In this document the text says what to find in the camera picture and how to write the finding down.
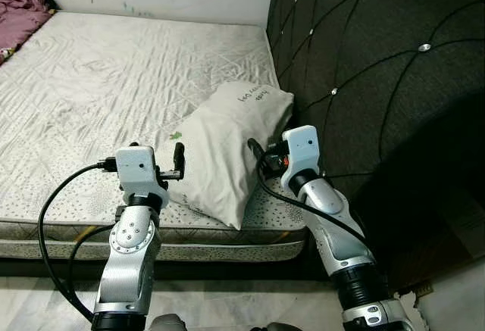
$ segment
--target mattress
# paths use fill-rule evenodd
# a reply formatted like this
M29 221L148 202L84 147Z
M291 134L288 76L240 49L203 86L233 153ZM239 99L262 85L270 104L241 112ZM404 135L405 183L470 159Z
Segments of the mattress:
M39 258L35 223L62 180L131 142L156 156L231 80L278 87L261 28L57 13L0 67L0 257ZM53 258L66 258L88 226L113 223L118 185L116 174L90 171L59 194L45 218ZM170 260L283 260L305 241L299 210L260 189L242 231L172 202L160 234L159 258ZM106 239L80 257L104 258Z

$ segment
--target tiled floor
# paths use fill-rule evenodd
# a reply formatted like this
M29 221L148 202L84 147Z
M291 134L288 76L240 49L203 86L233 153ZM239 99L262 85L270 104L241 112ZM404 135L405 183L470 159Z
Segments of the tiled floor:
M93 305L97 284L82 283ZM0 329L82 331L90 325L50 279L0 277ZM342 330L340 304L328 283L300 281L156 282L147 326L159 314L177 313L189 331L249 331L270 322L304 331Z

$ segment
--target black upholstered headboard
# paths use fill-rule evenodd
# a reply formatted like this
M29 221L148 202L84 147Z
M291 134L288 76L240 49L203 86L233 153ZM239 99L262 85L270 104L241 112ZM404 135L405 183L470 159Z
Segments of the black upholstered headboard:
M317 127L321 166L381 254L409 244L386 241L396 226L429 236L441 194L485 168L484 6L271 0L268 36L280 86L296 96L293 124Z

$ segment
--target pink blanket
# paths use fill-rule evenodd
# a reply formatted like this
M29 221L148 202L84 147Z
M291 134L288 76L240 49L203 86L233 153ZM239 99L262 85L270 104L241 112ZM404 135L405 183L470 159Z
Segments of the pink blanket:
M0 64L51 16L45 0L0 0Z

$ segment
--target pillowcase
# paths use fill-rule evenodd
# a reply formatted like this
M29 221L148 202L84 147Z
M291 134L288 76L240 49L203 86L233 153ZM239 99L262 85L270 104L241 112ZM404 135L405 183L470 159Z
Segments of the pillowcase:
M221 84L156 150L161 170L170 170L176 142L185 145L185 177L169 181L171 201L240 230L256 182L256 159L246 143L255 138L266 148L292 106L293 94L271 86Z

